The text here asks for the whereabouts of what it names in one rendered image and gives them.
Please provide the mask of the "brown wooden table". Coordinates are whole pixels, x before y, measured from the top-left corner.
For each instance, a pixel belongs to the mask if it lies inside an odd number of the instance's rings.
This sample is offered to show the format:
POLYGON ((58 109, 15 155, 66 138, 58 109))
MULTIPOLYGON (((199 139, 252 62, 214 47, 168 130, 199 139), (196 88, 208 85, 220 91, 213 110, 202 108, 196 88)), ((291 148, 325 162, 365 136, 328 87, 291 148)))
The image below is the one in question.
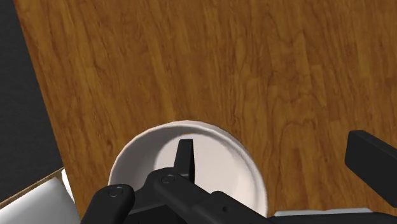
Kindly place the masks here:
POLYGON ((397 215, 344 164, 350 130, 397 147, 397 0, 14 0, 84 214, 142 131, 199 120, 237 138, 269 213, 397 215))

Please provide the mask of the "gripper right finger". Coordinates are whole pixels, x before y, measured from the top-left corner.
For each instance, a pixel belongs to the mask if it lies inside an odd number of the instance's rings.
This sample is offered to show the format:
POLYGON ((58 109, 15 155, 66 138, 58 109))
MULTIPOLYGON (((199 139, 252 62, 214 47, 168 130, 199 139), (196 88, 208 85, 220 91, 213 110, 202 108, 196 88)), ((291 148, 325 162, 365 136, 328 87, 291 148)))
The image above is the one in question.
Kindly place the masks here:
MULTIPOLYGON (((348 133, 345 164, 397 209, 397 149, 364 130, 348 133)), ((273 224, 397 224, 397 215, 369 208, 278 211, 273 224)))

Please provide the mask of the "white box with tan edge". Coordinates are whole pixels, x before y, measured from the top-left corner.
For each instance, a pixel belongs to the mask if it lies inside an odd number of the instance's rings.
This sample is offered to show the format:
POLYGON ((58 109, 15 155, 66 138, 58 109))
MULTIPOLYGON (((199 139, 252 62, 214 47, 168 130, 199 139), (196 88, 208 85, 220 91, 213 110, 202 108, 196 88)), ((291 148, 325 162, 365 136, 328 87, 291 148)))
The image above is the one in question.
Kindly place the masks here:
POLYGON ((65 169, 0 203, 0 224, 80 224, 65 169))

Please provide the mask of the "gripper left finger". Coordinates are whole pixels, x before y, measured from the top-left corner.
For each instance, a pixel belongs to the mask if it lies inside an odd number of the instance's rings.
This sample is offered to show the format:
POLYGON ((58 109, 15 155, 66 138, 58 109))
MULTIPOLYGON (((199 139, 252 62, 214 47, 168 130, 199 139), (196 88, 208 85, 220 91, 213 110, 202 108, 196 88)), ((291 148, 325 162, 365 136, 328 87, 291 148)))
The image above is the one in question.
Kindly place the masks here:
POLYGON ((200 205, 209 194, 195 185, 193 140, 178 142, 172 167, 152 171, 144 185, 97 191, 81 224, 213 224, 200 205))

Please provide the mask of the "white bowl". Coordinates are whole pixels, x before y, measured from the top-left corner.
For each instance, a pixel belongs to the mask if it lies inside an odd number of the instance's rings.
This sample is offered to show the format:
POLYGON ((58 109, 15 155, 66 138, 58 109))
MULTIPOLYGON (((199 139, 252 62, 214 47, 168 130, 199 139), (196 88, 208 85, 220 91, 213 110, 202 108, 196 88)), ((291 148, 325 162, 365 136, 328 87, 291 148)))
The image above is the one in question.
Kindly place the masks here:
POLYGON ((267 190, 251 155, 227 131, 205 122, 170 122, 138 134, 116 157, 108 183, 140 189, 151 171, 173 166, 181 139, 193 141, 196 185, 268 214, 267 190))

